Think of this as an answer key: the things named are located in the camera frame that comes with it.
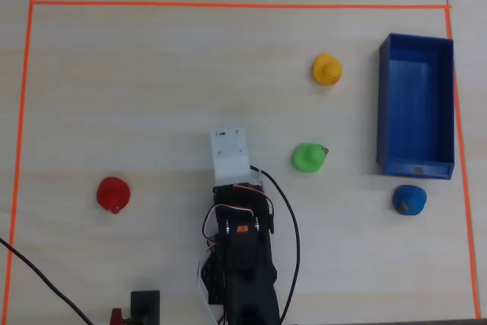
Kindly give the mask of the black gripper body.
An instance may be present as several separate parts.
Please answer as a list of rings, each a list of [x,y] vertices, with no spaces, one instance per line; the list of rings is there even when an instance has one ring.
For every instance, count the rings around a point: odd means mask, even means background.
[[[214,204],[267,203],[262,187],[252,184],[229,184],[213,188]]]

